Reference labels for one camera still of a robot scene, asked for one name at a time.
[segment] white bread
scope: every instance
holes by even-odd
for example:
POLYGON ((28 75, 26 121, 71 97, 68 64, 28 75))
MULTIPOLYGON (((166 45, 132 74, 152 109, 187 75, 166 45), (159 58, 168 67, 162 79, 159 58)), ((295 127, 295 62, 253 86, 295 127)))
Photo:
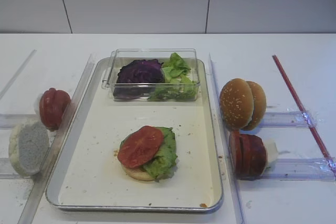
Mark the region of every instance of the white bread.
POLYGON ((154 178, 151 177, 146 171, 140 168, 127 168, 121 165, 122 169, 126 172, 131 178, 142 180, 142 181, 153 181, 154 178))
POLYGON ((49 148, 48 132, 37 120, 28 120, 12 129, 8 155, 14 170, 22 177, 40 171, 49 148))

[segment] tomato slice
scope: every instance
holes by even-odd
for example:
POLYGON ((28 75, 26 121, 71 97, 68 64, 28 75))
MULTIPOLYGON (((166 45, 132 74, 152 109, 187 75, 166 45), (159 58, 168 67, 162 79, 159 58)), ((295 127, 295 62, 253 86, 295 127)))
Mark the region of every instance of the tomato slice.
POLYGON ((251 165, 250 172, 251 176, 262 175, 265 166, 267 164, 267 154, 262 139, 259 136, 250 136, 250 147, 251 147, 251 165))
POLYGON ((251 147, 250 147, 250 138, 249 135, 241 134, 241 141, 240 144, 242 145, 241 152, 243 154, 243 159, 241 162, 241 171, 242 176, 248 176, 250 167, 251 167, 251 147))
POLYGON ((117 158, 127 168, 139 167, 154 157, 162 142, 163 134, 159 129, 144 126, 125 140, 117 158))
POLYGON ((239 137, 240 137, 239 131, 232 131, 229 137, 229 147, 236 175, 240 175, 240 172, 242 171, 242 159, 243 159, 239 137))

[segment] red cabbage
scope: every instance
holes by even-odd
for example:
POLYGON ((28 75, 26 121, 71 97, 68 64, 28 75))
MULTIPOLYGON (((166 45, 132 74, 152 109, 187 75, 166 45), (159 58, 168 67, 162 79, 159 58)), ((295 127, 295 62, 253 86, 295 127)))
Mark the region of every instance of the red cabbage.
MULTIPOLYGON (((164 82, 161 63, 157 59, 134 60, 122 67, 118 73, 117 83, 159 83, 164 82)), ((135 99, 143 94, 150 93, 154 88, 127 88, 114 89, 113 95, 117 99, 135 99)))

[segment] wall seam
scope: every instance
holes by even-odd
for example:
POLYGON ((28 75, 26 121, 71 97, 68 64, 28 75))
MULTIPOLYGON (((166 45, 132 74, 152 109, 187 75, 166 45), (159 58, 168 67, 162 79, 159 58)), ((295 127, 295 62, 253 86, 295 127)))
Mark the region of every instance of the wall seam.
POLYGON ((205 33, 207 33, 208 30, 209 9, 210 9, 210 0, 208 0, 208 7, 206 11, 205 33))
POLYGON ((64 2, 64 0, 62 0, 62 2, 63 2, 63 6, 64 6, 64 10, 65 10, 65 14, 67 15, 67 20, 68 20, 68 24, 69 24, 70 32, 73 34, 73 32, 72 32, 72 27, 71 27, 71 24, 70 24, 69 15, 68 15, 68 11, 67 11, 67 7, 65 6, 65 2, 64 2))

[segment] green lettuce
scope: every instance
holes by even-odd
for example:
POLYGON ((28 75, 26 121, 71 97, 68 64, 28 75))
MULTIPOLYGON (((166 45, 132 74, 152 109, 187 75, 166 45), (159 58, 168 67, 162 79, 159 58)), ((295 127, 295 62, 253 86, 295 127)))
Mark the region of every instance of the green lettuce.
POLYGON ((154 93, 148 98, 149 101, 162 100, 194 100, 198 86, 196 82, 189 79, 186 75, 191 68, 177 53, 172 53, 169 61, 162 65, 164 82, 172 84, 186 84, 175 87, 156 87, 154 93))
POLYGON ((163 133, 163 143, 154 157, 142 167, 153 178, 170 176, 176 165, 176 140, 172 128, 155 127, 163 133))

